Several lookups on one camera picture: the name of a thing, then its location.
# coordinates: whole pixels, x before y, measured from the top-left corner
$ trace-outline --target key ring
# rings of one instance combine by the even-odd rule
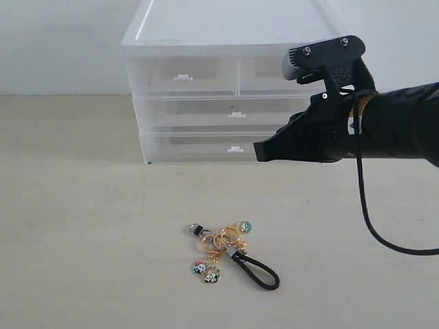
[[[220,255],[226,252],[232,260],[237,263],[260,287],[266,290],[275,290],[279,288],[281,283],[279,276],[275,271],[270,269],[267,265],[248,257],[246,251],[243,249],[246,246],[245,241],[241,241],[240,234],[247,234],[251,231],[252,226],[248,221],[240,221],[235,226],[226,226],[218,234],[213,234],[210,230],[203,228],[201,225],[192,224],[189,230],[194,235],[201,238],[202,249],[208,254],[204,260],[194,262],[193,273],[204,279],[205,283],[216,283],[221,277],[219,269],[216,267]],[[273,279],[273,284],[268,284],[259,279],[253,271],[245,264],[250,263],[256,267],[261,268],[270,274]]]

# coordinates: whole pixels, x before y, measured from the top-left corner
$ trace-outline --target black loop strap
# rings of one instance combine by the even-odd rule
[[[232,256],[232,259],[234,262],[236,262],[251,278],[253,281],[255,281],[259,286],[261,286],[264,289],[267,290],[275,290],[279,288],[279,284],[281,283],[279,280],[278,275],[275,271],[270,269],[267,265],[264,265],[257,260],[247,257],[241,252],[235,252]],[[262,282],[255,274],[244,264],[244,262],[252,263],[253,265],[256,265],[257,267],[262,268],[264,271],[268,272],[273,278],[274,278],[274,284],[266,284]]]

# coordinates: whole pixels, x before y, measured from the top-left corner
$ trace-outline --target black wire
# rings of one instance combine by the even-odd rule
[[[364,192],[364,177],[363,177],[363,161],[361,159],[361,138],[359,135],[359,100],[358,95],[354,90],[351,89],[341,89],[343,93],[348,93],[353,96],[353,112],[354,112],[354,131],[355,131],[355,140],[357,142],[357,169],[358,169],[358,187],[359,187],[359,198],[361,200],[361,209],[363,210],[364,221],[366,222],[366,226],[369,229],[371,235],[381,244],[385,245],[387,248],[390,248],[396,252],[400,252],[402,254],[407,255],[415,255],[415,256],[432,256],[439,254],[439,248],[435,249],[410,249],[400,247],[398,245],[394,245],[389,241],[385,240],[378,232],[374,229],[372,223],[370,222],[368,206],[366,202],[366,194]]]

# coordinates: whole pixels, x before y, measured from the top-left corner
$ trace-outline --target white wall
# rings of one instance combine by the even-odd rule
[[[0,94],[130,93],[120,42],[140,0],[0,4]]]
[[[381,90],[439,80],[438,0],[328,1],[365,41]],[[119,45],[139,3],[3,0],[0,94],[130,93]]]

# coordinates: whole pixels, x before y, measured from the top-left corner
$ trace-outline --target round charm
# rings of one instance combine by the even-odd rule
[[[208,267],[203,274],[204,281],[206,283],[216,283],[220,278],[219,269],[214,266]]]
[[[247,234],[252,230],[252,224],[249,221],[240,221],[237,228],[241,234]]]
[[[198,261],[194,262],[194,264],[192,266],[192,272],[196,276],[203,276],[204,272],[207,270],[207,268],[208,268],[208,265],[204,261],[198,260]]]

